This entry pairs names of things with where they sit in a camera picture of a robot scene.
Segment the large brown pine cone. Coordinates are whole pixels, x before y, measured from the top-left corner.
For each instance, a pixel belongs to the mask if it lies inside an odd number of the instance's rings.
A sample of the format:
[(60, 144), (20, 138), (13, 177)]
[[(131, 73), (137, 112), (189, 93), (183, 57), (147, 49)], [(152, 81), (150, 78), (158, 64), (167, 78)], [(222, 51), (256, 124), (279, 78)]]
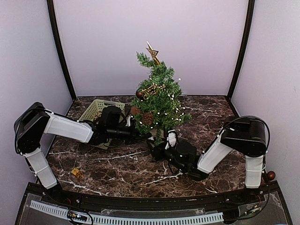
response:
[(150, 112), (145, 112), (142, 114), (142, 124), (149, 126), (153, 123), (153, 115)]

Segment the small green christmas tree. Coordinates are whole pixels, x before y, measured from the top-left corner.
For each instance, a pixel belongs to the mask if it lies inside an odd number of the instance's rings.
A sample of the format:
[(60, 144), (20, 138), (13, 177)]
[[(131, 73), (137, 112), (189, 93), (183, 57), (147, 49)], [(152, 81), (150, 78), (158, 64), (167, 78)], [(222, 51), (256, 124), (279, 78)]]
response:
[[(185, 112), (180, 102), (182, 90), (178, 81), (174, 80), (174, 69), (167, 67), (162, 61), (160, 65), (142, 52), (137, 52), (137, 60), (142, 67), (149, 70), (148, 79), (142, 81), (137, 91), (142, 92), (143, 89), (151, 86), (153, 83), (158, 85), (164, 84), (166, 87), (157, 94), (149, 96), (147, 99), (138, 99), (136, 96), (131, 103), (131, 107), (135, 106), (141, 110), (140, 114), (133, 115), (135, 127), (141, 134), (155, 131), (153, 137), (155, 145), (162, 143), (161, 133), (165, 130), (172, 130), (184, 122), (191, 120), (191, 114)], [(142, 124), (142, 114), (152, 113), (153, 123), (149, 126)]]

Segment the red ball ornament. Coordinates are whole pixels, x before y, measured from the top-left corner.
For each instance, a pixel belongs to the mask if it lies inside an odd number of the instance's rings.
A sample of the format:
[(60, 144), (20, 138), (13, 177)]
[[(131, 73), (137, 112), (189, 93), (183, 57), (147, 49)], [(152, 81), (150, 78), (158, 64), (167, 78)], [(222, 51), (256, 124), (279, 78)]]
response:
[(142, 92), (137, 91), (135, 95), (138, 99), (143, 99), (143, 93)]
[(274, 180), (275, 177), (276, 177), (276, 174), (275, 174), (274, 171), (269, 171), (269, 172), (267, 172), (267, 178), (268, 178), (269, 181)]

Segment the gold bead garland ornament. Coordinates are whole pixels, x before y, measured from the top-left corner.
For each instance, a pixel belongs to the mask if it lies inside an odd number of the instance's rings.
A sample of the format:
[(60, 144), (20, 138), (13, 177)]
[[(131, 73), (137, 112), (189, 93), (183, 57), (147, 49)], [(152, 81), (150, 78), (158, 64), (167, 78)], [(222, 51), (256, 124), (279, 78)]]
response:
[(164, 84), (158, 85), (153, 83), (151, 86), (142, 90), (142, 98), (147, 99), (149, 96), (157, 94), (160, 90), (163, 90), (166, 86)]

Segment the beige plastic basket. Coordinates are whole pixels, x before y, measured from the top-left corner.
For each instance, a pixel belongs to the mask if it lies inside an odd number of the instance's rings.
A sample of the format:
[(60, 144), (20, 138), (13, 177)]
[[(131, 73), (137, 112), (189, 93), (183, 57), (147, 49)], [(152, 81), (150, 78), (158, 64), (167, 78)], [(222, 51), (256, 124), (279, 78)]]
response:
[(123, 122), (123, 103), (106, 100), (94, 100), (79, 118), (80, 122), (91, 125), (94, 134), (89, 145), (101, 149), (107, 149), (113, 138), (117, 136)]

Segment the gold star tree topper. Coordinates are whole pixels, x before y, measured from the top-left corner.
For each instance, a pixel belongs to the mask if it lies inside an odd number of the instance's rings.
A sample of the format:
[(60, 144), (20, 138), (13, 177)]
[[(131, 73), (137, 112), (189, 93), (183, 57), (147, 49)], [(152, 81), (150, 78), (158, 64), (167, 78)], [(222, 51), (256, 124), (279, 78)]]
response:
[(146, 44), (147, 44), (147, 46), (148, 46), (146, 49), (147, 49), (147, 51), (150, 53), (150, 55), (151, 55), (151, 57), (152, 57), (152, 60), (155, 62), (156, 65), (160, 65), (161, 63), (160, 63), (160, 61), (159, 61), (159, 59), (158, 59), (158, 57), (157, 57), (159, 51), (154, 50), (154, 49), (152, 48), (151, 44), (150, 44), (148, 41), (146, 41)]

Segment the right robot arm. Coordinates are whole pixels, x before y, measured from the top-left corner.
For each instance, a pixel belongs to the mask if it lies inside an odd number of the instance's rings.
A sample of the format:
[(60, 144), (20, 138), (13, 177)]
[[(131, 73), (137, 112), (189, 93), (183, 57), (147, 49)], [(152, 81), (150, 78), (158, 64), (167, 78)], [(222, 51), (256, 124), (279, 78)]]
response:
[(168, 161), (196, 181), (207, 178), (233, 150), (242, 153), (246, 160), (246, 188), (240, 191), (239, 199), (243, 203), (250, 203), (256, 198), (257, 188), (261, 185), (270, 144), (270, 129), (265, 121), (255, 116), (227, 117), (212, 144), (200, 156), (191, 143), (178, 141), (175, 130), (168, 131), (159, 145), (155, 145), (153, 137), (147, 139), (146, 143), (157, 161)]

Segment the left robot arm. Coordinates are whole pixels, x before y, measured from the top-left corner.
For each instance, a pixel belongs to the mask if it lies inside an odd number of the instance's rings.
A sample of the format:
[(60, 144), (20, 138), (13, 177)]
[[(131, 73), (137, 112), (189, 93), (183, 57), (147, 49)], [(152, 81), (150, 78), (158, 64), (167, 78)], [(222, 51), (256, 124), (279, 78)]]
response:
[(133, 119), (126, 117), (115, 105), (102, 110), (100, 117), (91, 120), (74, 120), (61, 116), (35, 102), (14, 123), (15, 152), (23, 155), (31, 172), (48, 190), (48, 197), (55, 204), (66, 201), (66, 193), (60, 190), (59, 182), (41, 151), (41, 138), (44, 134), (58, 135), (82, 143), (97, 146), (110, 139), (123, 140), (134, 144), (151, 138), (150, 132), (141, 134), (135, 128)]

